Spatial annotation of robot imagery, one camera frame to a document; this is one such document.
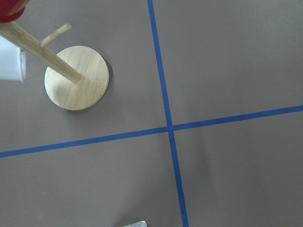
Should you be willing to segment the blue white milk carton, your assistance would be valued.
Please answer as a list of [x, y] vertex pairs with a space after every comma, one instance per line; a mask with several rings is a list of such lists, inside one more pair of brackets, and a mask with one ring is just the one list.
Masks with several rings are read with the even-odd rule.
[[144, 220], [126, 225], [124, 227], [147, 227], [147, 223]]

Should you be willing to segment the red plastic cup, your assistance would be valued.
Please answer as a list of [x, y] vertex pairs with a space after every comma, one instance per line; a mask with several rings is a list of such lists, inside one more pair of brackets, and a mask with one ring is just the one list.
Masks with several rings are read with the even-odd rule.
[[28, 0], [0, 0], [0, 23], [9, 23], [20, 18]]

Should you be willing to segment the white plastic cup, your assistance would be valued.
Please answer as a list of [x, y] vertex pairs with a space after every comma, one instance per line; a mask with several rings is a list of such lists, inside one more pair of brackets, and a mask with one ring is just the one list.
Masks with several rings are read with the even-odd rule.
[[26, 53], [0, 37], [0, 79], [24, 82], [26, 78]]

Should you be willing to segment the wooden mug tree stand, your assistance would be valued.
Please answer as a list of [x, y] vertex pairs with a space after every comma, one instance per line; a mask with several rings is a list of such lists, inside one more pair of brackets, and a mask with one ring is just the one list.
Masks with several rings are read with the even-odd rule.
[[86, 46], [68, 47], [58, 54], [47, 45], [71, 30], [66, 23], [42, 41], [15, 22], [1, 24], [0, 35], [47, 66], [45, 90], [57, 106], [80, 111], [96, 104], [109, 84], [109, 69], [104, 58]]

